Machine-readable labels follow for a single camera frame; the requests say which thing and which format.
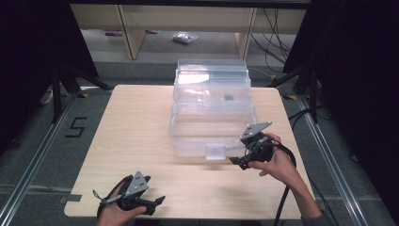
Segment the wire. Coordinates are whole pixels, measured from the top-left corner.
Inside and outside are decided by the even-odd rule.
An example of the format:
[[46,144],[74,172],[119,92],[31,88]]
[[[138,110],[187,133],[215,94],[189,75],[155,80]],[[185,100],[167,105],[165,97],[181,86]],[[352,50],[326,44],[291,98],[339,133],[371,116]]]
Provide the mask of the wire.
[[[253,141],[253,142],[249,143],[248,145],[246,145],[246,150],[245,150],[245,155],[244,155],[245,159],[247,161],[249,161],[249,159],[250,159],[249,155],[252,153],[252,148],[254,145],[256,145],[256,149],[262,148],[264,146],[269,146],[269,147],[273,146],[273,147],[278,147],[279,149],[281,149],[282,151],[287,153],[288,156],[290,157],[291,162],[293,163],[294,167],[296,167],[296,160],[295,160],[295,156],[294,156],[293,152],[291,150],[289,150],[287,147],[285,147],[284,145],[282,145],[281,142],[279,142],[278,140],[274,140],[274,139],[271,139],[271,140],[276,141],[278,144],[263,143],[263,142],[257,140],[257,141]],[[277,211],[277,214],[275,217],[274,226],[279,225],[279,217],[281,216],[282,207],[284,206],[284,203],[285,203],[285,200],[287,199],[289,191],[290,191],[290,187],[286,186],[284,189],[284,192],[282,194],[281,200],[279,202],[279,208],[278,208],[278,211]]]
[[337,218],[335,217],[334,213],[332,212],[331,208],[329,207],[329,204],[328,204],[328,202],[326,201],[326,199],[324,198],[322,192],[321,192],[321,191],[319,190],[319,188],[316,186],[316,184],[315,184],[314,181],[311,179],[311,177],[309,176],[309,174],[308,174],[308,178],[309,178],[309,181],[311,182],[311,185],[314,187],[314,189],[315,189],[315,190],[317,191],[317,193],[320,195],[320,198],[322,199],[324,206],[326,207],[326,209],[328,210],[328,212],[331,214],[332,220],[334,220],[335,225],[338,226],[338,225],[339,225],[339,224],[338,224],[338,220],[337,220]]
[[269,76],[269,77],[272,76],[272,75],[269,75],[269,74],[267,74],[267,73],[262,72],[261,70],[257,70],[257,69],[253,69],[253,68],[247,68],[247,69],[250,70],[250,71],[255,71],[255,72],[261,73],[261,74],[266,75],[266,76]]
[[279,62],[281,62],[282,64],[285,64],[285,61],[282,60],[281,58],[279,58],[277,55],[273,54],[272,52],[270,52],[269,50],[267,50],[266,48],[264,48],[260,43],[258,43],[258,41],[255,39],[255,37],[253,36],[253,34],[250,34],[250,36],[253,38],[253,40],[255,41],[255,43],[258,45],[258,47],[265,52],[264,55],[264,62],[266,63],[267,68],[269,68],[271,71],[275,72],[275,73],[282,73],[281,71],[276,71],[274,69],[272,69],[270,67],[270,65],[267,62],[267,55],[272,56],[273,58],[275,58],[276,60],[278,60]]
[[[279,9],[278,9],[278,8],[275,8],[274,12],[275,12],[275,22],[274,22],[274,25],[272,25],[272,22],[270,21],[269,17],[267,16],[267,13],[266,13],[265,8],[263,9],[264,16],[266,17],[267,21],[268,21],[269,24],[270,24],[270,27],[272,28],[272,35],[271,35],[271,37],[270,37],[270,40],[268,40],[268,41],[269,41],[268,46],[270,45],[270,43],[272,43],[273,45],[275,45],[276,47],[278,47],[278,48],[281,50],[281,53],[282,53],[284,59],[286,59],[286,57],[288,56],[288,54],[287,54],[287,50],[286,50],[285,48],[287,48],[289,51],[291,51],[291,49],[290,49],[287,45],[285,45],[285,44],[281,41],[281,39],[279,38],[279,24],[278,24]],[[279,46],[277,46],[276,44],[274,44],[274,43],[272,42],[273,35],[276,36],[276,39],[279,41]]]
[[121,181],[119,181],[114,188],[112,188],[112,190],[109,192],[109,194],[105,197],[105,198],[100,198],[100,196],[97,194],[97,192],[95,190],[93,190],[93,194],[95,197],[99,198],[102,202],[100,203],[99,208],[97,209],[97,218],[100,217],[100,214],[103,212],[103,209],[105,207],[105,204],[103,203],[103,200],[108,200],[109,198],[111,198],[112,194],[114,194],[114,192],[117,190],[118,187],[120,187],[123,183],[125,183],[128,180],[132,180],[133,176],[129,175],[124,177]]
[[[326,106],[325,106],[325,105],[318,105],[318,106],[316,107],[316,109],[323,108],[323,107],[326,107]],[[298,122],[298,120],[299,120],[302,116],[304,116],[306,113],[309,113],[309,112],[311,112],[311,110],[310,110],[309,108],[306,108],[306,109],[304,109],[304,110],[301,110],[301,111],[295,113],[293,116],[288,117],[288,120],[289,120],[289,121],[290,121],[291,119],[293,119],[293,118],[296,117],[296,119],[294,120],[293,125],[291,126],[291,128],[292,128],[293,131],[294,131],[295,125],[296,125],[296,123]]]
[[144,36],[144,38],[145,38],[147,41],[149,41],[149,42],[152,44],[152,46],[155,47],[155,49],[159,50],[159,52],[164,53],[164,51],[162,51],[161,48],[159,48],[155,43],[153,43],[153,41],[152,41],[150,38],[148,38],[147,36]]

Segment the black cable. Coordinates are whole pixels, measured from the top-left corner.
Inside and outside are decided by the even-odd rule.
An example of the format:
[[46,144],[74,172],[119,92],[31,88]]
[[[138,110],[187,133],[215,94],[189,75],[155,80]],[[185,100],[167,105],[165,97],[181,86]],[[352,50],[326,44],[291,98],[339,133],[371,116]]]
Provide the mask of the black cable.
[[[97,195],[97,192],[96,192],[95,190],[93,190],[93,194],[94,194],[94,196],[96,196],[97,198],[101,199],[102,201],[103,201],[103,200],[108,200],[108,199],[111,198],[112,194],[114,194],[114,192],[117,190],[118,187],[120,187],[120,186],[121,186],[123,183],[125,183],[126,181],[130,180],[130,178],[132,178],[132,177],[133,177],[132,175],[129,175],[129,176],[124,177],[119,183],[117,183],[117,184],[114,186],[114,188],[112,188],[112,190],[109,192],[109,194],[108,194],[105,198],[103,198],[103,199],[101,199],[100,197],[97,197],[98,195]],[[99,206],[99,208],[97,209],[97,218],[100,217],[100,214],[103,212],[104,207],[105,207],[105,204],[102,203],[102,202],[100,202],[100,206]]]
[[[326,106],[325,106],[325,105],[318,105],[318,106],[316,107],[316,109],[323,108],[323,107],[326,107]],[[306,108],[306,109],[304,109],[304,110],[301,110],[301,111],[295,113],[293,116],[288,117],[288,120],[289,120],[289,121],[290,121],[291,119],[293,119],[293,118],[296,117],[296,119],[294,120],[293,125],[291,126],[292,130],[294,130],[295,125],[296,125],[296,123],[298,122],[298,120],[299,120],[302,116],[304,116],[306,113],[309,113],[309,112],[311,112],[311,110],[310,110],[309,108]]]
[[268,41],[268,42],[270,42],[274,47],[277,47],[277,48],[282,48],[284,51],[288,51],[288,52],[291,52],[291,49],[289,48],[289,47],[286,47],[286,48],[284,48],[284,47],[281,47],[281,46],[278,46],[278,45],[276,45],[275,43],[273,43],[273,41],[271,41],[264,33],[262,33],[262,35],[263,35],[263,37]]
[[287,55],[287,53],[285,52],[284,46],[285,46],[286,48],[288,48],[288,49],[290,49],[290,48],[289,48],[287,45],[285,45],[285,44],[281,41],[281,39],[279,38],[279,24],[278,24],[279,9],[278,9],[278,8],[275,8],[275,23],[274,23],[274,25],[272,25],[272,23],[271,23],[269,17],[267,16],[267,13],[266,13],[266,10],[265,10],[265,9],[263,9],[263,13],[264,13],[264,16],[266,17],[267,21],[269,22],[270,27],[272,28],[272,35],[270,36],[270,40],[268,40],[268,41],[269,41],[269,44],[272,43],[273,35],[275,35],[275,36],[276,36],[276,39],[279,41],[279,46],[277,46],[277,45],[275,45],[275,46],[277,46],[277,47],[281,50],[281,53],[282,53],[284,59],[286,59],[286,57],[287,57],[288,55]]
[[255,37],[253,37],[253,34],[251,34],[251,37],[253,38],[253,40],[255,41],[255,43],[258,45],[258,47],[263,50],[264,52],[266,52],[267,54],[269,54],[270,56],[272,56],[273,58],[275,58],[276,60],[278,60],[280,63],[284,64],[285,61],[283,59],[281,59],[280,57],[278,57],[277,55],[273,54],[272,52],[270,52],[267,48],[264,48],[264,46],[262,46],[256,39]]
[[316,186],[316,184],[315,184],[314,181],[311,179],[311,177],[309,176],[309,174],[308,174],[308,178],[309,178],[309,181],[311,182],[311,184],[313,185],[314,189],[315,189],[315,190],[317,191],[317,193],[320,195],[320,198],[322,199],[324,206],[326,207],[326,209],[328,210],[328,212],[331,214],[332,220],[334,220],[335,225],[338,226],[338,225],[339,225],[339,224],[338,224],[338,220],[337,220],[337,218],[335,217],[334,213],[332,212],[331,208],[329,207],[329,204],[328,204],[328,202],[326,201],[326,199],[324,198],[322,192],[321,192],[321,191],[319,190],[319,188]]
[[264,54],[264,62],[266,63],[267,68],[269,68],[271,71],[275,72],[275,73],[282,73],[280,71],[276,71],[274,69],[272,69],[269,64],[267,63],[267,54],[269,54],[270,56],[272,56],[273,58],[277,59],[278,61],[280,61],[282,64],[285,64],[285,61],[283,61],[281,58],[279,58],[278,56],[276,56],[275,54],[273,54],[272,52],[270,52],[269,50],[265,49],[260,43],[258,43],[258,41],[255,39],[255,37],[253,37],[253,34],[250,35],[253,40],[255,41],[255,43],[258,45],[258,47],[265,52]]
[[[276,141],[278,144],[277,145],[273,145],[273,146],[275,146],[275,147],[281,149],[282,151],[284,151],[285,153],[287,153],[288,156],[290,157],[291,162],[293,163],[294,167],[296,167],[296,160],[295,160],[295,156],[294,156],[293,152],[291,152],[291,150],[289,150],[287,147],[282,145],[278,140],[274,140],[274,141]],[[281,201],[279,202],[279,208],[278,208],[278,211],[277,211],[277,214],[276,214],[276,218],[275,218],[275,221],[274,221],[274,226],[278,226],[279,225],[279,217],[281,215],[282,207],[283,207],[283,205],[285,203],[285,200],[287,199],[289,191],[290,191],[290,187],[286,186],[285,189],[284,189],[284,193],[282,194]]]

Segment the aluminum rail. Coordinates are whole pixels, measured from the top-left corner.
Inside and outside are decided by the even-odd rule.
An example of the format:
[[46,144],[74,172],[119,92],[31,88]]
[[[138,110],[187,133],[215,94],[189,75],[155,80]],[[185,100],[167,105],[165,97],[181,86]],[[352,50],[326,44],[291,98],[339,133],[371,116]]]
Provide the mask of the aluminum rail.
[[45,135],[43,141],[41,142],[39,148],[36,150],[35,155],[30,161],[28,167],[26,168],[23,177],[18,182],[18,184],[14,187],[11,195],[8,197],[6,203],[2,206],[0,211],[0,225],[6,226],[11,223],[12,218],[20,206],[26,191],[28,190],[30,183],[35,178],[36,174],[39,171],[41,163],[46,157],[53,141],[56,137],[56,134],[59,130],[60,125],[64,121],[70,106],[73,101],[76,99],[77,94],[70,94],[67,98],[66,103],[64,104],[64,110],[61,115],[58,117],[58,120],[50,125],[47,134]]
[[[302,95],[298,96],[298,101],[302,110],[309,108],[308,103],[306,102],[304,96]],[[309,127],[311,128],[311,133],[313,134],[314,139],[316,140],[320,152],[324,160],[326,161],[332,179],[334,180],[335,185],[337,186],[338,191],[340,192],[341,197],[343,198],[343,203],[345,204],[346,209],[348,210],[348,213],[352,218],[354,224],[359,226],[370,225],[366,217],[364,216],[363,211],[361,210],[361,207],[355,195],[350,189],[349,184],[346,182],[343,173],[340,167],[338,166],[338,163],[335,160],[334,155],[332,154],[332,151],[328,147],[328,144],[323,136],[323,133],[320,130],[319,125],[313,122],[313,119],[311,118],[310,114],[306,114],[305,117]]]

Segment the finger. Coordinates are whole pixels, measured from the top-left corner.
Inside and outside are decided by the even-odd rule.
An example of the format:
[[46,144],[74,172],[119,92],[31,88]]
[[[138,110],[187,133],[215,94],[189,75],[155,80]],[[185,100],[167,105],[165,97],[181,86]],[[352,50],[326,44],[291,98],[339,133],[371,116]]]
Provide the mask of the finger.
[[120,193],[120,188],[124,185],[124,182],[115,189],[114,193],[112,193],[111,197],[115,197]]
[[144,214],[147,211],[147,208],[145,206],[139,206],[131,211],[129,211],[132,215],[132,217]]
[[274,140],[276,140],[276,141],[278,141],[278,142],[281,142],[281,138],[280,138],[279,136],[275,135],[275,134],[272,134],[272,133],[265,133],[265,135],[266,135],[267,137],[271,138],[271,139],[274,139]]
[[267,163],[265,162],[252,161],[248,163],[248,166],[257,170],[267,170]]
[[259,173],[260,176],[266,176],[266,175],[268,175],[268,174],[269,174],[269,173],[266,172],[266,171],[261,171],[261,172]]
[[278,154],[278,155],[283,155],[284,154],[284,155],[288,156],[288,154],[285,151],[283,151],[282,149],[280,149],[278,147],[274,147],[273,156],[275,156],[276,154]]

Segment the black cable on floor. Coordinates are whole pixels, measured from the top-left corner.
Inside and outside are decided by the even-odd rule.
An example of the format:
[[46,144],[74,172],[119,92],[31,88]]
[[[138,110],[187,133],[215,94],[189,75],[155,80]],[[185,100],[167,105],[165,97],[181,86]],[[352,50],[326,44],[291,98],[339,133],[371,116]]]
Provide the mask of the black cable on floor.
[[329,214],[331,215],[332,220],[334,220],[335,225],[338,226],[338,225],[339,225],[339,224],[338,224],[338,220],[337,220],[337,218],[335,218],[335,215],[334,215],[334,213],[332,212],[331,208],[329,207],[329,204],[328,204],[328,202],[326,201],[326,199],[324,198],[322,192],[321,192],[321,191],[319,190],[319,188],[316,186],[316,184],[315,184],[314,181],[311,179],[311,177],[309,176],[309,174],[308,174],[308,178],[309,178],[309,181],[311,182],[311,184],[313,185],[314,189],[317,191],[317,193],[319,194],[320,198],[322,199],[323,204],[324,204],[324,206],[326,207],[326,209],[328,210]]
[[[323,107],[325,107],[325,105],[318,105],[318,106],[316,107],[316,109],[323,108]],[[293,118],[296,117],[296,119],[294,120],[293,125],[291,126],[291,128],[292,128],[293,131],[294,131],[295,125],[296,125],[296,123],[298,122],[298,120],[299,120],[302,116],[304,116],[306,113],[309,113],[309,112],[311,112],[311,110],[310,110],[309,108],[306,108],[306,109],[304,109],[304,110],[301,110],[301,111],[295,113],[293,116],[288,117],[288,121],[290,121],[291,119],[293,119]]]

